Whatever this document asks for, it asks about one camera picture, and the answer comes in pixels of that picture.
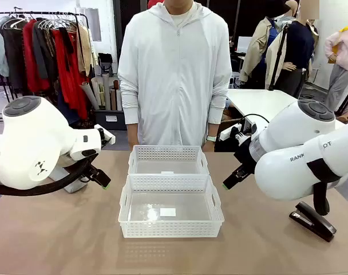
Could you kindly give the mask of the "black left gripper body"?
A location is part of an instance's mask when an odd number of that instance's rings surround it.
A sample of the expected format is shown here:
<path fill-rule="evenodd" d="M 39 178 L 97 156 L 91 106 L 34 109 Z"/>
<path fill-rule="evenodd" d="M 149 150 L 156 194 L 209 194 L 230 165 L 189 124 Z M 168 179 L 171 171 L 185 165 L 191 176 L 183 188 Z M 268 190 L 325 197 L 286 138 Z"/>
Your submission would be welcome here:
<path fill-rule="evenodd" d="M 81 165 L 81 175 L 91 181 L 100 182 L 101 170 L 87 162 Z"/>

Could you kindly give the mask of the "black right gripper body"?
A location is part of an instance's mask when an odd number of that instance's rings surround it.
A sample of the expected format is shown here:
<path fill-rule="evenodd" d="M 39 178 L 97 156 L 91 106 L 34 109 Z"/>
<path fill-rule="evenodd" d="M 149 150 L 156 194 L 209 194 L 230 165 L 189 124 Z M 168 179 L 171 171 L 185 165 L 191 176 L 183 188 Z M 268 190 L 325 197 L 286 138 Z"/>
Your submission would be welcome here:
<path fill-rule="evenodd" d="M 248 137 L 245 141 L 239 142 L 234 156 L 241 163 L 236 169 L 236 175 L 250 175 L 255 171 L 256 161 L 250 154 L 251 138 Z"/>

